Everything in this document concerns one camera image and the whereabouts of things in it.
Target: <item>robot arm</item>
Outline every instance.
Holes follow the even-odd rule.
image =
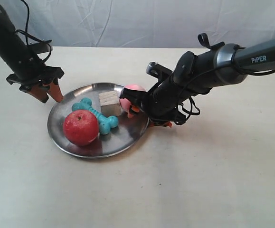
[[[38,43],[24,44],[18,33],[24,34],[27,42],[27,37],[29,37]],[[16,30],[6,11],[0,5],[0,57],[14,72],[6,80],[10,84],[21,84],[20,91],[32,95],[43,103],[48,100],[47,94],[57,102],[63,99],[58,79],[63,76],[64,72],[59,67],[46,66],[45,61],[48,58],[42,60],[38,57],[38,54],[48,52],[48,50],[50,50],[50,55],[49,42],[51,40],[42,41],[28,34],[27,31]]]
[[[124,89],[121,98],[127,98],[133,106],[146,113],[154,125],[167,126],[167,122],[184,124],[191,115],[199,115],[192,97],[206,95],[214,87],[242,83],[247,75],[262,76],[275,72],[275,39],[243,48],[224,42],[210,46],[206,34],[198,39],[210,49],[201,55],[186,52],[179,59],[174,71],[157,63],[150,63],[147,74],[158,78],[148,92]],[[190,111],[183,108],[189,99]],[[179,106],[188,114],[179,111]]]

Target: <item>white table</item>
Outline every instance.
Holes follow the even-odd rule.
[[[138,83],[185,49],[55,47],[64,94],[95,82]],[[192,50],[196,54],[204,49]],[[0,228],[275,227],[275,74],[195,98],[201,115],[149,129],[130,150],[84,161],[47,133],[54,105],[9,85],[0,59]]]

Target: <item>pink ball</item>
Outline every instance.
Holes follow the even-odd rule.
[[[144,88],[142,88],[140,85],[137,85],[137,84],[126,85],[125,88],[131,89],[131,90],[145,91]],[[128,118],[132,118],[133,115],[129,113],[131,102],[128,99],[126,99],[126,98],[119,99],[119,102],[120,102],[120,105],[123,108],[123,110],[126,113],[128,113]]]

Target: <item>white wall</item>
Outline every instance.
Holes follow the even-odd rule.
[[[26,0],[29,32],[55,46],[199,48],[211,43],[245,47],[275,38],[275,0]],[[17,28],[25,6],[0,0]]]

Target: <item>plate rim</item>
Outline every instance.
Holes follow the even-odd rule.
[[[76,89],[73,89],[73,90],[67,92],[66,95],[69,94],[69,93],[73,93],[73,92],[76,91],[77,89],[80,89],[80,88],[83,88],[83,87],[86,87],[86,86],[98,85],[98,84],[113,84],[113,85],[116,85],[116,86],[121,86],[122,88],[125,87],[125,86],[122,85],[122,84],[113,83],[113,82],[90,83],[90,84],[86,84],[86,85],[83,85],[83,86],[81,86],[81,87],[78,87],[78,88],[76,88]],[[112,157],[112,156],[115,156],[115,155],[117,155],[117,154],[120,154],[120,153],[122,153],[122,152],[128,150],[129,148],[133,147],[133,146],[141,139],[141,137],[143,137],[144,133],[146,132],[146,130],[148,129],[148,126],[149,126],[149,121],[150,121],[150,119],[149,119],[149,117],[148,117],[148,118],[147,118],[147,123],[146,123],[146,125],[145,125],[145,127],[144,127],[144,129],[143,129],[143,131],[142,131],[142,133],[141,133],[141,135],[138,137],[138,139],[135,140],[135,141],[134,141],[133,143],[131,143],[130,145],[126,146],[125,148],[123,148],[123,149],[121,149],[121,150],[119,150],[119,151],[117,151],[117,152],[114,152],[114,153],[111,153],[111,154],[107,154],[107,155],[102,155],[102,156],[83,156],[83,155],[77,155],[77,154],[71,153],[71,152],[65,150],[64,148],[62,148],[61,146],[59,146],[59,145],[56,143],[56,141],[53,139],[53,137],[52,137],[52,132],[51,132],[50,129],[49,129],[49,126],[48,126],[48,125],[49,125],[50,116],[51,116],[53,110],[54,110],[54,109],[56,108],[56,106],[58,106],[59,104],[60,104],[60,103],[56,102],[56,103],[53,105],[53,107],[51,108],[51,111],[49,112],[48,117],[47,117],[47,131],[48,131],[49,137],[50,137],[51,141],[57,146],[57,148],[59,148],[60,150],[62,150],[62,151],[65,152],[65,153],[67,153],[67,154],[69,154],[69,155],[71,155],[71,156],[77,157],[77,158],[82,158],[82,159],[101,159],[101,158],[108,158],[108,157]]]

